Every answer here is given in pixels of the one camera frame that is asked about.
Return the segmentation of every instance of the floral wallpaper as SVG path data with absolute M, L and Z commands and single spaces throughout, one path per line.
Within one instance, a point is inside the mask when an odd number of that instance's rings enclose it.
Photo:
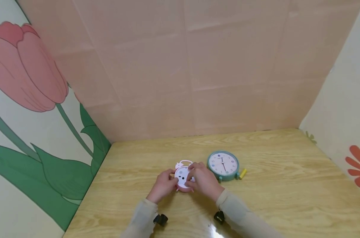
M 360 13 L 300 128 L 360 189 Z
M 0 1 L 1 12 L 23 16 L 18 5 L 8 0 Z M 0 176 L 65 231 L 111 145 L 72 96 L 65 77 L 27 19 L 23 23 L 0 21 L 0 94 L 10 99 L 0 96 Z M 44 113 L 49 113 L 46 120 L 36 120 Z M 13 213 L 9 215 L 28 216 L 17 209 Z M 12 236 L 4 232 L 0 231 L 0 237 Z M 12 233 L 33 237 L 32 231 Z

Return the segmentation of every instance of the wooden table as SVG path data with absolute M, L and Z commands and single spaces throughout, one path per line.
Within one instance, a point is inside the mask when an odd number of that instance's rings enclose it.
M 223 185 L 286 237 L 360 237 L 360 190 L 296 129 L 114 143 L 64 238 L 119 237 L 156 176 L 215 150 L 248 172 Z M 238 237 L 213 220 L 217 208 L 198 193 L 159 204 L 169 220 L 151 237 Z

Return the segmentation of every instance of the wrist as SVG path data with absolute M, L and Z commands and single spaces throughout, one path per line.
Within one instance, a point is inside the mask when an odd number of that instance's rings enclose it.
M 212 190 L 210 193 L 210 199 L 212 199 L 215 203 L 217 202 L 218 198 L 221 196 L 221 193 L 225 190 L 225 188 L 221 185 L 216 186 L 215 189 Z
M 146 199 L 152 203 L 158 204 L 161 201 L 161 197 L 156 195 L 152 190 L 147 195 Z

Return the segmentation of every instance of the alarm clock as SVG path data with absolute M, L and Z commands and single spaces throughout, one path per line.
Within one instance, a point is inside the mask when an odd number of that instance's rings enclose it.
M 208 157 L 208 168 L 214 173 L 218 181 L 230 181 L 238 178 L 240 163 L 237 158 L 225 150 L 215 151 Z
M 185 185 L 185 182 L 187 181 L 187 177 L 189 174 L 188 166 L 190 166 L 193 162 L 190 160 L 182 160 L 179 163 L 176 163 L 175 165 L 175 178 L 178 178 L 178 182 L 176 184 L 177 190 L 176 191 L 182 191 L 182 192 L 189 192 L 193 191 L 192 188 Z

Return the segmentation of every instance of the clock hand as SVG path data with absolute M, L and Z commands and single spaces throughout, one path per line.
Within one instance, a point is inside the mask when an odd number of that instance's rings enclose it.
M 225 165 L 224 165 L 224 160 L 223 160 L 223 158 L 221 158 L 221 163 L 222 163 L 222 165 L 224 166 L 224 170 L 225 170 L 225 172 L 227 171 L 227 169 L 225 168 Z

